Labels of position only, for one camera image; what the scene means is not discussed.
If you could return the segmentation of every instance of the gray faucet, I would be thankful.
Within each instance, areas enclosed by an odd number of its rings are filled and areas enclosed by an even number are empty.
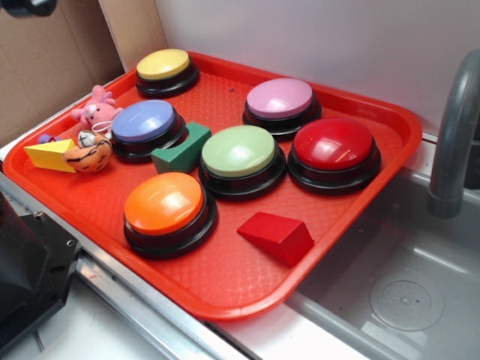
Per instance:
[[[433,160],[428,211],[460,213],[464,187],[480,188],[480,49],[462,61],[448,96]]]

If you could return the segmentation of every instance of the gray sink basin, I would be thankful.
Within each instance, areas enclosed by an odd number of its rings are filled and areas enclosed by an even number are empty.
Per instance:
[[[427,213],[402,169],[287,302],[370,359],[480,359],[480,196]]]

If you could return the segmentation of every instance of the pink plush toy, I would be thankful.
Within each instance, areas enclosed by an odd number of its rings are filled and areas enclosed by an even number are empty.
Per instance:
[[[70,115],[82,124],[91,126],[93,131],[108,132],[113,119],[123,111],[121,107],[116,109],[115,105],[112,92],[105,91],[100,85],[95,85],[87,104],[82,109],[73,109]]]

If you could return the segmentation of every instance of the button top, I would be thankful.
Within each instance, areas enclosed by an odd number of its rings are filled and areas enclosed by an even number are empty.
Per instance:
[[[217,176],[249,176],[270,164],[275,140],[265,129],[240,125],[219,131],[202,149],[206,168]]]
[[[195,178],[183,172],[165,172],[133,189],[124,216],[138,233],[161,236],[188,225],[202,207],[203,191]]]
[[[188,53],[180,49],[163,49],[147,55],[136,65],[145,80],[162,80],[182,72],[190,64]]]
[[[349,118],[324,118],[305,125],[295,136],[297,158],[317,170],[345,170],[370,154],[371,132]]]
[[[304,81],[282,78],[265,81],[247,95],[250,111],[265,119],[285,119],[305,111],[314,92]]]
[[[162,100],[145,100],[126,107],[112,123],[115,136],[126,143],[138,143],[163,134],[172,126],[176,114]]]

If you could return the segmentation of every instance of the red tray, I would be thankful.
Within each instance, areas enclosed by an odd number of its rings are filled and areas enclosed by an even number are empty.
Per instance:
[[[282,77],[196,53],[199,82],[188,92],[167,99],[185,121],[219,130],[242,124],[248,92]],[[119,107],[145,100],[135,87],[136,74],[126,73],[107,88]],[[310,84],[322,104],[322,117],[347,116],[366,125],[382,154],[380,174],[362,191],[320,196],[296,187],[287,176],[271,193],[247,202],[217,201],[219,221],[213,236],[199,249],[178,259],[147,260],[131,251],[123,234],[123,207],[130,192],[156,175],[153,163],[127,164],[113,158],[101,172],[66,173],[36,168],[24,146],[41,134],[58,136],[77,124],[69,111],[23,139],[8,154],[4,173],[69,224],[169,296],[196,317],[237,320],[284,301],[347,227],[385,187],[422,139],[418,119],[389,103]],[[281,142],[286,155],[291,142]],[[254,247],[236,230],[256,212],[304,221],[315,245],[293,268]]]

